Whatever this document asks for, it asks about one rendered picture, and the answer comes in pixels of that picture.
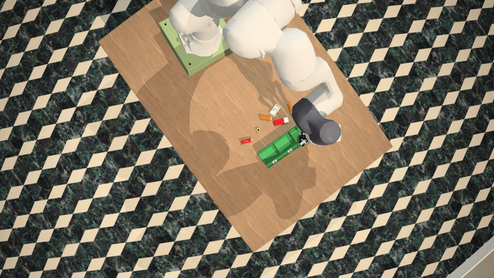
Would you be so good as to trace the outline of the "green three-compartment bin rack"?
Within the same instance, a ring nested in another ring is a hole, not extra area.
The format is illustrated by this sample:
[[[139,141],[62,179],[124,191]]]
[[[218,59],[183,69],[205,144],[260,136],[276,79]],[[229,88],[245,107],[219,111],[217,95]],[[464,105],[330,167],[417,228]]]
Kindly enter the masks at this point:
[[[258,152],[268,169],[302,146],[298,143],[299,132],[302,131],[295,126]]]

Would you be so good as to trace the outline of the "red and white eraser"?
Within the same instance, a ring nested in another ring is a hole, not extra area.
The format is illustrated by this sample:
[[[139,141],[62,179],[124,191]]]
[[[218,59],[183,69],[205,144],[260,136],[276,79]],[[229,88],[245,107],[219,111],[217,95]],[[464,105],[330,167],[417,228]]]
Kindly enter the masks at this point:
[[[286,122],[289,122],[288,117],[286,117],[286,118],[282,118],[282,119],[278,119],[278,120],[276,120],[276,121],[273,121],[273,123],[274,123],[274,125],[275,125],[275,126],[276,126],[276,125],[279,125],[279,124],[286,123]]]

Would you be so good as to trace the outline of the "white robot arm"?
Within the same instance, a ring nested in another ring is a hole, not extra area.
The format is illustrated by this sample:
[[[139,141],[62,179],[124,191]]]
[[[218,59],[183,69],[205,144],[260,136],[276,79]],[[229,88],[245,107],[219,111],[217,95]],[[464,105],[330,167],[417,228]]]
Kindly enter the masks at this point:
[[[264,59],[267,53],[289,89],[319,85],[292,106],[292,118],[311,144],[326,146],[341,141],[341,125],[325,117],[341,106],[343,94],[328,63],[315,56],[307,34],[284,29],[301,7],[301,0],[179,0],[169,20],[186,53],[210,56],[223,35],[241,57]],[[219,19],[231,16],[221,29]]]

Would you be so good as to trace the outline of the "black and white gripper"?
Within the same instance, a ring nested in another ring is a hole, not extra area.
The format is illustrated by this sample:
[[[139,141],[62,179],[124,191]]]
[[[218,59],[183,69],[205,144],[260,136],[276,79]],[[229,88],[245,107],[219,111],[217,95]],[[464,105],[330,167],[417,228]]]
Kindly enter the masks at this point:
[[[300,145],[304,146],[306,144],[306,142],[308,142],[308,140],[306,139],[305,134],[303,135],[303,132],[300,132],[299,134],[301,134],[301,135],[299,136],[299,142],[298,143]]]

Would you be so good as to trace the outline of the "white domino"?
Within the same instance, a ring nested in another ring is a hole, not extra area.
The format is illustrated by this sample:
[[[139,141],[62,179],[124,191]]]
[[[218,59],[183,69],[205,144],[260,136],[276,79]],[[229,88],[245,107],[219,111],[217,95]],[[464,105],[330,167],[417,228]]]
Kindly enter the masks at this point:
[[[271,110],[270,114],[272,114],[274,116],[278,112],[279,109],[280,109],[280,106],[278,106],[276,104],[275,106],[273,106],[273,109]]]

